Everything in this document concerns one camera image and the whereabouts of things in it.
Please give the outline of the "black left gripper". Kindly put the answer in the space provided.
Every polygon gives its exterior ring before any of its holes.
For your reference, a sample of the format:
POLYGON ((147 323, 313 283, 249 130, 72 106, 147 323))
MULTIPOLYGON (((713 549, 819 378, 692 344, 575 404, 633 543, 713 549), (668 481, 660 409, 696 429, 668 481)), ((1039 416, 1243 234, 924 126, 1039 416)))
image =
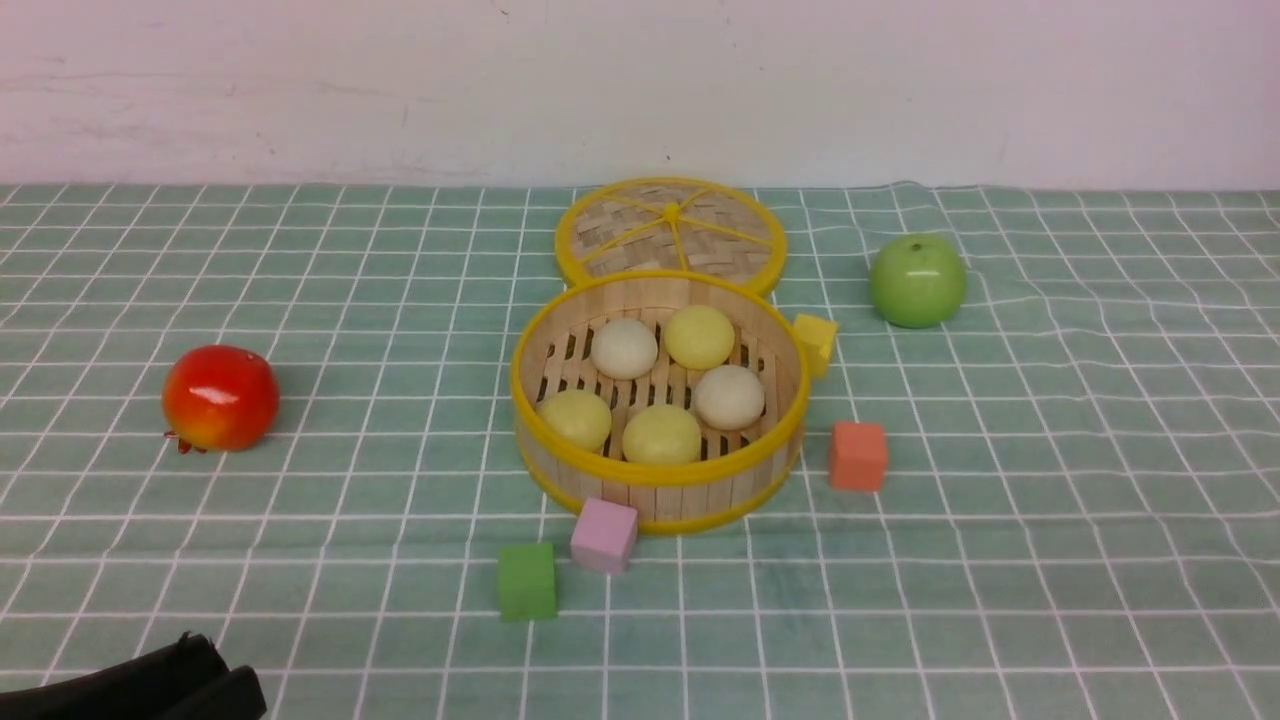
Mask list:
POLYGON ((88 675, 1 696, 3 719, 262 719, 257 673, 202 634, 88 675))

